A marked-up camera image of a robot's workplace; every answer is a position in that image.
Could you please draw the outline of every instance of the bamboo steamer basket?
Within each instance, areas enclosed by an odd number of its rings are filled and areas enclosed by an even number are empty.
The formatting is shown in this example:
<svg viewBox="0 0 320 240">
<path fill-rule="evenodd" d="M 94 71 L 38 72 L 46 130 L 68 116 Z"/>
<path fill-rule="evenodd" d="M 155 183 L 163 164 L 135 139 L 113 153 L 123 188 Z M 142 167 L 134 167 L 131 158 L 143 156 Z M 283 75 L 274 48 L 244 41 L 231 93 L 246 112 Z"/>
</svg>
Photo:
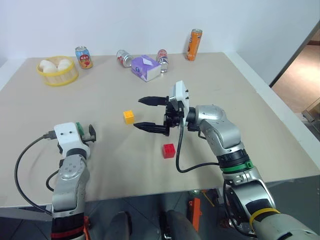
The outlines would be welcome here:
<svg viewBox="0 0 320 240">
<path fill-rule="evenodd" d="M 60 60 L 62 59 L 68 59 L 71 61 L 71 65 L 62 71 L 52 72 L 52 73 L 44 73 L 40 69 L 40 63 L 36 66 L 36 71 L 38 74 L 40 74 L 43 78 L 43 81 L 45 84 L 52 86 L 52 87 L 59 87 L 63 85 L 67 85 L 69 83 L 72 83 L 75 81 L 79 75 L 75 63 L 69 56 L 53 56 L 49 57 L 46 60 L 54 63 L 56 66 L 58 66 Z"/>
</svg>

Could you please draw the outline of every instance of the cable connector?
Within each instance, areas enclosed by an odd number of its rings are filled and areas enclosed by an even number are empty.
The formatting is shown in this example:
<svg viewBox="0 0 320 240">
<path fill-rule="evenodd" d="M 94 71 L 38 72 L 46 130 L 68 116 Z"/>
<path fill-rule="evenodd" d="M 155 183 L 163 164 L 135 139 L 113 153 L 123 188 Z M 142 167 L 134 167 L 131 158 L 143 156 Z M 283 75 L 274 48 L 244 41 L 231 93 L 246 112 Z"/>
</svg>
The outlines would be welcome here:
<svg viewBox="0 0 320 240">
<path fill-rule="evenodd" d="M 184 103 L 182 101 L 178 101 L 178 111 L 176 111 L 178 117 L 185 117 L 184 107 Z"/>
<path fill-rule="evenodd" d="M 43 138 L 52 140 L 52 139 L 56 139 L 57 135 L 56 135 L 56 132 L 54 130 L 52 130 L 52 131 L 49 131 L 48 133 L 44 134 Z"/>
</svg>

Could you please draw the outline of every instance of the red and white can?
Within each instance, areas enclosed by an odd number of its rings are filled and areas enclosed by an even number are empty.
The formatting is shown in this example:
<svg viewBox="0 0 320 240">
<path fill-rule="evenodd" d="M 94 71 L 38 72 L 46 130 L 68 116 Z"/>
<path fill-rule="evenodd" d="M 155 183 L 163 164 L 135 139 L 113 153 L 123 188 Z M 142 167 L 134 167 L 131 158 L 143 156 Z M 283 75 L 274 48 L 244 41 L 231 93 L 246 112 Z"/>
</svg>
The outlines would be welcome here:
<svg viewBox="0 0 320 240">
<path fill-rule="evenodd" d="M 119 62 L 125 68 L 130 68 L 131 67 L 131 62 L 132 62 L 133 57 L 126 50 L 120 49 L 116 53 L 116 58 L 119 60 Z"/>
<path fill-rule="evenodd" d="M 161 73 L 166 73 L 169 65 L 167 51 L 160 49 L 156 55 L 156 61 L 161 64 Z"/>
</svg>

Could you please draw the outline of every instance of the soda can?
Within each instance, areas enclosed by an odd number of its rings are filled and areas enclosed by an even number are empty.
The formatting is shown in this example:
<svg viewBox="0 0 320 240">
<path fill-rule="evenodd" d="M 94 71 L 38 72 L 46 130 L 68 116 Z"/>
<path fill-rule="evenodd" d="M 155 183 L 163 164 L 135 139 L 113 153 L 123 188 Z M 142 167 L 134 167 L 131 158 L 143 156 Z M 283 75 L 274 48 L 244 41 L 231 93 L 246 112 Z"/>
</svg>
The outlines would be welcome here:
<svg viewBox="0 0 320 240">
<path fill-rule="evenodd" d="M 130 55 L 127 51 L 122 50 L 122 49 L 119 50 L 116 53 L 116 58 L 119 60 L 121 65 L 124 66 L 125 68 L 131 67 L 131 62 L 132 62 L 133 56 Z"/>
<path fill-rule="evenodd" d="M 93 64 L 88 49 L 85 46 L 75 48 L 75 55 L 82 69 L 92 68 Z"/>
<path fill-rule="evenodd" d="M 194 61 L 196 59 L 201 36 L 202 36 L 202 30 L 192 29 L 190 40 L 189 40 L 188 51 L 186 53 L 187 60 Z"/>
<path fill-rule="evenodd" d="M 161 64 L 161 73 L 168 72 L 168 54 L 167 51 L 164 49 L 160 49 L 158 51 L 158 54 L 156 55 L 156 61 Z"/>
</svg>

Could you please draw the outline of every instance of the black cable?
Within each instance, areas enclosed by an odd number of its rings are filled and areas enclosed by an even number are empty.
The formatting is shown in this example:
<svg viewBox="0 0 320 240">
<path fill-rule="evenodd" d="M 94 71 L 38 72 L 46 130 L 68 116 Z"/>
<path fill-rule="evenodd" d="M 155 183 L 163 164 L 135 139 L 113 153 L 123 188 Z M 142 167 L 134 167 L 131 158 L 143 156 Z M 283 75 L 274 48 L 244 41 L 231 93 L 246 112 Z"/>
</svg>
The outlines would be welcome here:
<svg viewBox="0 0 320 240">
<path fill-rule="evenodd" d="M 230 212 L 230 209 L 228 207 L 228 204 L 227 204 L 227 195 L 226 195 L 226 187 L 227 187 L 227 183 L 226 181 L 223 182 L 223 201 L 224 201 L 224 207 L 225 207 L 225 210 L 226 210 L 226 213 L 228 215 L 228 218 L 231 220 L 235 230 L 237 230 L 240 234 L 246 236 L 246 237 L 250 237 L 250 238 L 256 238 L 257 235 L 255 234 L 251 234 L 251 233 L 246 233 L 246 232 L 243 232 L 241 231 L 238 226 L 236 225 L 235 223 L 235 220 L 233 217 L 231 217 L 231 212 Z"/>
<path fill-rule="evenodd" d="M 205 136 L 201 136 L 201 131 L 198 131 L 198 137 L 204 140 L 207 140 L 207 138 Z"/>
<path fill-rule="evenodd" d="M 57 170 L 57 171 L 55 171 L 54 173 L 52 173 L 50 176 L 48 176 L 48 178 L 47 178 L 46 181 L 45 181 L 46 187 L 47 187 L 51 192 L 53 192 L 54 189 L 50 186 L 49 181 L 50 181 L 50 179 L 52 179 L 53 176 L 56 175 L 58 172 L 59 172 L 59 170 Z"/>
<path fill-rule="evenodd" d="M 39 142 L 40 140 L 44 139 L 46 136 L 41 136 L 38 139 L 34 140 L 32 143 L 30 143 L 20 154 L 20 156 L 18 157 L 18 159 L 16 160 L 15 163 L 15 167 L 14 167 L 14 181 L 15 181 L 15 185 L 16 188 L 18 189 L 19 193 L 21 194 L 21 196 L 29 203 L 31 204 L 33 207 L 45 212 L 48 215 L 51 215 L 51 212 L 46 210 L 46 209 L 42 209 L 39 205 L 35 204 L 33 201 L 31 201 L 26 195 L 25 193 L 22 191 L 19 181 L 18 181 L 18 167 L 19 167 L 19 163 L 21 161 L 21 158 L 23 157 L 23 155 L 26 153 L 26 151 L 31 148 L 34 144 L 36 144 L 37 142 Z"/>
<path fill-rule="evenodd" d="M 176 149 L 176 155 L 175 155 L 175 166 L 176 166 L 176 169 L 178 170 L 178 172 L 180 173 L 187 173 L 193 169 L 197 169 L 197 168 L 200 168 L 200 167 L 203 167 L 203 166 L 208 166 L 208 165 L 217 165 L 219 166 L 219 163 L 217 162 L 206 162 L 206 163 L 201 163 L 201 164 L 198 164 L 198 165 L 195 165 L 195 166 L 192 166 L 192 167 L 189 167 L 187 169 L 180 169 L 179 167 L 179 157 L 180 157 L 180 150 L 181 150 L 181 144 L 182 144 L 182 138 L 184 136 L 184 118 L 181 116 L 180 117 L 180 135 L 179 135 L 179 141 L 178 141 L 178 147 Z"/>
</svg>

